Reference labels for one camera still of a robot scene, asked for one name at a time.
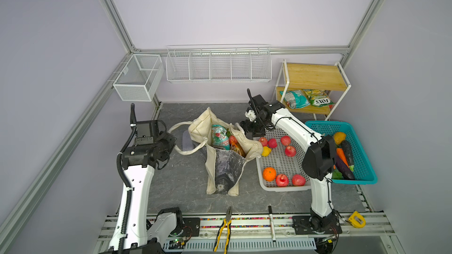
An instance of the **teal snack bag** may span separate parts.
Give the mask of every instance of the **teal snack bag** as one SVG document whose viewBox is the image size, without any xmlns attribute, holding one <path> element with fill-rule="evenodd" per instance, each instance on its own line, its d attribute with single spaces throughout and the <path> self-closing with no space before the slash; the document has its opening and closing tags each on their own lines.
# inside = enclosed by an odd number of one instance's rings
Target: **teal snack bag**
<svg viewBox="0 0 452 254">
<path fill-rule="evenodd" d="M 309 101 L 302 91 L 287 91 L 284 100 L 290 109 L 300 109 L 309 105 Z"/>
<path fill-rule="evenodd" d="M 229 150 L 229 138 L 226 135 L 226 129 L 220 125 L 212 125 L 212 147 Z"/>
</svg>

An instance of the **yellow tape measure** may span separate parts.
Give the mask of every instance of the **yellow tape measure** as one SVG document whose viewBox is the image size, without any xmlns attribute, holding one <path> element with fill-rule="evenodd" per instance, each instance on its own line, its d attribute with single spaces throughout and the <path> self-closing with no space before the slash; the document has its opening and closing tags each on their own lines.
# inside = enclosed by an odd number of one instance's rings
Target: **yellow tape measure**
<svg viewBox="0 0 452 254">
<path fill-rule="evenodd" d="M 348 221 L 356 228 L 363 228 L 366 225 L 366 219 L 358 211 L 353 212 Z"/>
</svg>

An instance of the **orange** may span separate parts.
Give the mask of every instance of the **orange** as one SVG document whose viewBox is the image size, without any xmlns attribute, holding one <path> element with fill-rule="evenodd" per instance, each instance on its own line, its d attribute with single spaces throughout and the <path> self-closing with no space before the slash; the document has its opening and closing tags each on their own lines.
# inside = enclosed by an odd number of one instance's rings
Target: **orange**
<svg viewBox="0 0 452 254">
<path fill-rule="evenodd" d="M 276 178 L 276 170 L 272 167 L 265 168 L 262 177 L 266 181 L 273 181 Z"/>
</svg>

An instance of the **wire basket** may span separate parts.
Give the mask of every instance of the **wire basket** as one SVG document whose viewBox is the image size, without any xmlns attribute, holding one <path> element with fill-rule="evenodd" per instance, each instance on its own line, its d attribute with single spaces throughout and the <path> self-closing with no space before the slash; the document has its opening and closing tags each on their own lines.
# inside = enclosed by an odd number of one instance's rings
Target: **wire basket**
<svg viewBox="0 0 452 254">
<path fill-rule="evenodd" d="M 307 121 L 306 126 L 322 134 L 334 135 L 337 132 L 343 132 L 347 135 L 345 139 L 352 146 L 355 164 L 353 175 L 355 176 L 355 180 L 334 179 L 333 182 L 345 184 L 375 184 L 378 181 L 376 174 L 370 165 L 369 158 L 359 142 L 358 136 L 352 125 L 347 122 L 336 121 Z"/>
<path fill-rule="evenodd" d="M 280 142 L 280 138 L 285 135 L 287 135 L 287 133 L 280 128 L 277 128 L 274 131 L 266 130 L 265 132 L 265 138 L 275 138 L 278 145 L 275 148 L 272 148 L 272 151 L 267 157 L 261 156 L 260 158 L 256 158 L 260 186 L 264 190 L 277 192 L 311 189 L 309 177 L 302 168 L 302 161 L 305 157 L 305 152 L 296 141 L 292 141 L 291 145 L 295 147 L 297 154 L 293 157 L 288 157 L 284 152 L 286 147 Z M 267 167 L 274 168 L 276 170 L 276 174 L 285 174 L 289 178 L 289 185 L 286 187 L 278 187 L 276 185 L 276 181 L 264 180 L 262 172 L 263 169 Z M 295 186 L 292 184 L 292 177 L 296 174 L 302 175 L 306 179 L 304 186 Z"/>
<path fill-rule="evenodd" d="M 123 101 L 152 101 L 164 71 L 160 55 L 133 54 L 113 86 Z"/>
<path fill-rule="evenodd" d="M 270 47 L 169 50 L 166 75 L 169 82 L 269 82 Z"/>
</svg>

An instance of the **metal profile beam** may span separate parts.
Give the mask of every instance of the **metal profile beam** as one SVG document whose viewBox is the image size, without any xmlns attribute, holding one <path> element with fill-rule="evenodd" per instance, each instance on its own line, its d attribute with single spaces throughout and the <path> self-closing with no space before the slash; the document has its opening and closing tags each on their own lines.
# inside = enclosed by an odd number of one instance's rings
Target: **metal profile beam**
<svg viewBox="0 0 452 254">
<path fill-rule="evenodd" d="M 71 131 L 67 134 L 34 182 L 19 200 L 19 203 L 17 203 L 5 222 L 0 226 L 0 254 L 7 253 L 12 247 L 16 237 L 25 227 L 29 218 L 37 209 L 37 206 L 71 157 L 72 152 L 76 149 L 94 119 L 96 119 L 113 91 L 113 81 L 116 79 L 129 57 L 130 55 L 126 55 L 117 66 L 108 81 L 105 82 L 102 89 L 83 112 L 76 124 L 71 128 Z"/>
<path fill-rule="evenodd" d="M 136 51 L 129 34 L 127 33 L 126 27 L 122 22 L 121 17 L 119 16 L 119 12 L 117 11 L 113 0 L 99 0 L 99 1 L 104 7 L 105 12 L 109 16 L 110 21 L 117 32 L 117 35 L 121 39 L 121 42 L 124 45 L 124 48 L 126 49 L 126 52 L 131 53 Z"/>
<path fill-rule="evenodd" d="M 201 50 L 210 50 L 207 48 L 183 48 L 187 52 L 200 52 Z M 230 51 L 231 48 L 213 48 L 215 51 Z M 291 55 L 291 54 L 348 54 L 350 48 L 348 46 L 295 46 L 295 47 L 271 47 L 272 55 Z M 162 57 L 168 55 L 167 49 L 138 49 L 136 54 L 158 54 Z"/>
<path fill-rule="evenodd" d="M 347 68 L 348 62 L 353 57 L 353 54 L 355 53 L 356 49 L 359 46 L 359 43 L 365 36 L 369 26 L 371 25 L 373 19 L 375 18 L 375 15 L 380 10 L 381 5 L 384 3 L 385 0 L 372 0 L 369 4 L 369 7 L 367 8 L 366 12 L 364 13 L 363 18 L 361 19 L 361 22 L 358 25 L 358 28 L 356 29 L 355 33 L 353 34 L 353 37 L 350 41 L 350 44 L 348 47 L 350 48 L 349 53 L 344 55 L 340 61 L 342 67 L 345 69 Z"/>
</svg>

